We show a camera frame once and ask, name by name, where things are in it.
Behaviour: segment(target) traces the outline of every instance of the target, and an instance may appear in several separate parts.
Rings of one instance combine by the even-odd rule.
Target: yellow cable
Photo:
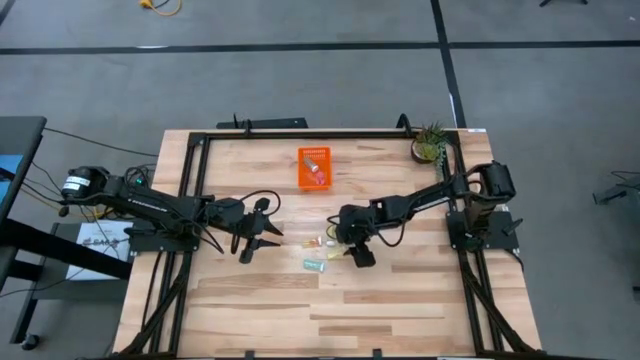
[[[173,10],[172,12],[162,12],[162,11],[158,11],[158,9],[156,9],[155,6],[153,6],[153,1],[152,0],[140,0],[139,1],[140,6],[147,8],[147,9],[151,9],[153,10],[156,14],[160,15],[160,16],[173,16],[175,14],[177,14],[180,9],[182,9],[182,0],[178,0],[178,6],[176,7],[175,10]]]

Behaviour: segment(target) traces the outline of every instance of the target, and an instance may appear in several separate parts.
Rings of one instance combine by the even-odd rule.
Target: black robotic arm
[[[278,194],[270,190],[258,193]],[[83,166],[69,171],[69,176],[62,187],[61,204],[78,206],[105,205],[108,208],[126,213],[152,224],[151,229],[130,228],[125,230],[129,235],[144,238],[148,241],[169,241],[178,244],[197,244],[200,240],[198,230],[209,235],[205,240],[220,253],[224,253],[216,239],[207,231],[206,226],[232,234],[231,252],[236,253],[240,238],[247,239],[240,262],[251,262],[253,251],[262,246],[278,246],[278,244],[257,238],[263,231],[282,235],[265,214],[269,208],[269,199],[256,201],[253,211],[245,214],[245,205],[241,200],[224,198],[217,200],[214,196],[171,196],[145,186],[130,184],[123,176],[111,175],[102,167]],[[192,246],[185,250],[194,250]]]
[[[479,180],[469,180],[474,175]],[[478,182],[480,192],[469,188],[471,182]],[[369,206],[344,205],[337,216],[328,220],[336,225],[336,237],[339,243],[349,246],[348,254],[352,255],[357,267],[374,266],[376,261],[369,251],[366,242],[372,236],[380,239],[390,247],[402,241],[404,226],[415,214],[449,200],[464,199],[466,231],[469,238],[481,242],[488,231],[487,220],[498,204],[504,204],[515,196],[515,188],[511,181],[509,169],[498,162],[478,165],[465,174],[454,174],[448,181],[440,182],[406,196],[387,196],[369,201]],[[402,226],[400,238],[389,243],[380,230]]]

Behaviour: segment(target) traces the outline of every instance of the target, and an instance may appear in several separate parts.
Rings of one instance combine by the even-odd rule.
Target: wooden tabletop
[[[188,133],[165,132],[154,189],[178,193]],[[460,140],[467,168],[491,161],[486,133],[460,130]],[[329,248],[309,249],[302,244],[319,235],[326,239],[326,218],[342,205],[367,205],[371,198],[405,195],[437,182],[433,166],[411,160],[409,144],[409,140],[213,141],[204,194],[240,197],[260,189],[277,191],[282,208],[271,219],[284,236],[264,236],[282,246],[259,249],[249,265],[229,253],[227,234],[214,232],[224,243],[225,255],[201,246],[193,258],[178,356],[244,356],[246,350],[255,350],[256,356],[371,356],[374,348],[381,348],[385,356],[473,354],[458,259],[449,246],[444,220],[446,204],[416,215],[396,248],[373,238],[369,246],[377,265],[372,268],[358,269],[350,257],[326,261],[322,274],[302,267],[304,259],[326,260]],[[331,147],[331,190],[298,190],[300,146]],[[194,159],[191,193],[197,151]],[[247,199],[247,207],[253,207],[255,200]],[[384,234],[393,241],[399,231]],[[520,265],[504,251],[485,254],[496,305],[522,338],[539,348]],[[134,262],[115,350],[124,348],[140,329],[155,258],[156,254],[146,253]],[[160,279],[158,275],[151,309]],[[478,308],[485,347],[491,348],[486,314],[482,306]],[[160,349],[168,347],[172,318],[170,309]]]

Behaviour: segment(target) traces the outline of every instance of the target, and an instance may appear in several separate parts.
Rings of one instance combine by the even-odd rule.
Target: sticker
[[[80,190],[80,184],[64,183],[62,189]]]
[[[83,179],[83,178],[79,178],[77,176],[69,176],[67,178],[67,182],[72,182],[72,183],[76,183],[76,184],[80,184],[80,185],[84,185],[84,186],[89,186],[89,184],[91,184],[91,181],[87,180],[87,179]]]

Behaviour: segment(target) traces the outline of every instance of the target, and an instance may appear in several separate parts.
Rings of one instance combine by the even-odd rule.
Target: orange box
[[[304,163],[305,158],[311,159],[320,169],[313,173]],[[325,176],[322,185],[316,180],[318,172]],[[298,148],[298,187],[301,190],[328,190],[331,187],[331,149],[326,146]]]

